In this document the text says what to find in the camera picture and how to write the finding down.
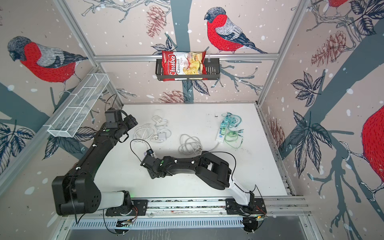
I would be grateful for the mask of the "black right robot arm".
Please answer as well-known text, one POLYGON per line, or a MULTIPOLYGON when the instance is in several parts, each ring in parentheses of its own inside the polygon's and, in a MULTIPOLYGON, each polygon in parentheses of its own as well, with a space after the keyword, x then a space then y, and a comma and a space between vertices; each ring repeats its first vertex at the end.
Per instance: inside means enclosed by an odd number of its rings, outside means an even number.
POLYGON ((152 150, 148 150, 141 161, 141 166, 147 169, 152 179, 177 174, 193 174, 213 189, 228 189, 235 200, 233 211, 241 210, 245 215, 250 215, 255 209, 253 191, 242 187, 234 178, 235 170, 230 168, 227 161, 215 154, 216 152, 203 151, 192 158, 165 156, 159 159, 154 156, 152 150))

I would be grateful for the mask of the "light green charger with cable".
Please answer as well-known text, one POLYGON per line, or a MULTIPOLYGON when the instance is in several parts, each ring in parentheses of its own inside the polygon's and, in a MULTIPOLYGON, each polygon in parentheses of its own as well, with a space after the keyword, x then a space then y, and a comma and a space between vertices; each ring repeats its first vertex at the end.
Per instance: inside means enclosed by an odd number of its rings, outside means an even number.
POLYGON ((230 146, 232 149, 239 149, 244 141, 243 133, 244 129, 231 130, 227 128, 224 135, 224 143, 230 146))

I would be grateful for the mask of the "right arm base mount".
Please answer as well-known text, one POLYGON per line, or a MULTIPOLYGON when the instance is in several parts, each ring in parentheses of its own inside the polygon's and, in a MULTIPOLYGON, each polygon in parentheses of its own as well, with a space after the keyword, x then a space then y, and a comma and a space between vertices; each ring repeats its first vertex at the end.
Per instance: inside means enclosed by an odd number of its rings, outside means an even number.
POLYGON ((255 198, 247 206, 239 205, 235 199, 225 199, 225 207, 228 215, 239 215, 247 217, 250 215, 267 214, 265 201, 262 198, 255 198))

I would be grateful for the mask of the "teal charger with cable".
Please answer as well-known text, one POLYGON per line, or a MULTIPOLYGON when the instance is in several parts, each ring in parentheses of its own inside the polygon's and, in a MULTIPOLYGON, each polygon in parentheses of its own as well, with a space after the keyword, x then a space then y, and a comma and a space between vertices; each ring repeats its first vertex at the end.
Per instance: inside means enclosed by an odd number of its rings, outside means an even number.
POLYGON ((221 127, 226 128, 231 123, 229 118, 224 118, 221 123, 221 127))

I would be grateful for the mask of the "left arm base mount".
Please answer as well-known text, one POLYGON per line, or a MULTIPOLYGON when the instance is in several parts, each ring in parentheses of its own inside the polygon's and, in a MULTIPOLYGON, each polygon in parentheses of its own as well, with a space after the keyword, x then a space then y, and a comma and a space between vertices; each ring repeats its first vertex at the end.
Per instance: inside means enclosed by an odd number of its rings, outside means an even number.
POLYGON ((145 216, 148 200, 144 199, 133 199, 131 203, 119 207, 108 208, 105 215, 107 217, 136 217, 145 216))

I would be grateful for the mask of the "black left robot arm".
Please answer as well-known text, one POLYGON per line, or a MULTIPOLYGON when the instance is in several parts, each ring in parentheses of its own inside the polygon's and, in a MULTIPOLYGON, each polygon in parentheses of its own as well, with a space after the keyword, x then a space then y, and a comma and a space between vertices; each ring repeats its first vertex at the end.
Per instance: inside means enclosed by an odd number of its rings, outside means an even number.
POLYGON ((106 122, 94 136, 92 146, 64 176, 56 177, 52 190, 56 213, 59 216, 91 214, 98 210, 121 207, 129 213, 133 202, 128 191, 101 192, 94 182, 102 162, 123 135, 138 123, 123 110, 110 108, 106 122))

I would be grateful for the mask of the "white blue power strip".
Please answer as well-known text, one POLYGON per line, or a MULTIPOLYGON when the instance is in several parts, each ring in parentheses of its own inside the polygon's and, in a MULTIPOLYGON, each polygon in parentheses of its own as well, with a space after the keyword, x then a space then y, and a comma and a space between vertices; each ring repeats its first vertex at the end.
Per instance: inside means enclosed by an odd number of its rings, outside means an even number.
MULTIPOLYGON (((220 126, 216 139, 216 145, 212 149, 206 151, 211 152, 224 142, 224 135, 226 133, 226 129, 227 128, 223 128, 220 126)), ((201 140, 196 136, 181 134, 179 138, 179 143, 180 145, 178 148, 178 152, 183 155, 199 155, 203 151, 205 151, 201 140)))

